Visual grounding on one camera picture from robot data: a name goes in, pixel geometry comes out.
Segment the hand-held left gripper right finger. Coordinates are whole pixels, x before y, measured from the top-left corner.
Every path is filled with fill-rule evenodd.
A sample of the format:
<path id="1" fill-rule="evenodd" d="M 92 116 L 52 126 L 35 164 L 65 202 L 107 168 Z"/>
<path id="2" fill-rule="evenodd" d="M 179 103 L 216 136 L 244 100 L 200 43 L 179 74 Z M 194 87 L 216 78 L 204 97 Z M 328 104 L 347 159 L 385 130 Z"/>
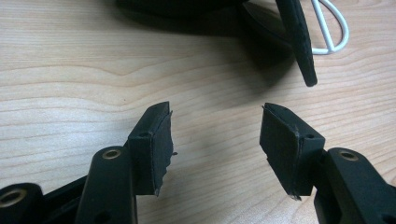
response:
<path id="1" fill-rule="evenodd" d="M 310 177 L 325 138 L 290 109 L 271 103 L 263 107 L 260 145 L 286 193 L 299 200 L 314 187 Z"/>

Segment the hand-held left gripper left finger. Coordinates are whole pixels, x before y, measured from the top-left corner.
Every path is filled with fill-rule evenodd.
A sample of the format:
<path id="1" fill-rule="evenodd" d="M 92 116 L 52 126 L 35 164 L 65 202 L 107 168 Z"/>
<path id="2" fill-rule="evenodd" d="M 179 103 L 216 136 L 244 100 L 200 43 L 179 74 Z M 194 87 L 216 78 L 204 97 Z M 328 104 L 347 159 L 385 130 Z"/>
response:
<path id="1" fill-rule="evenodd" d="M 168 102 L 152 105 L 128 136 L 126 146 L 131 150 L 136 195 L 160 193 L 174 153 L 171 116 Z"/>

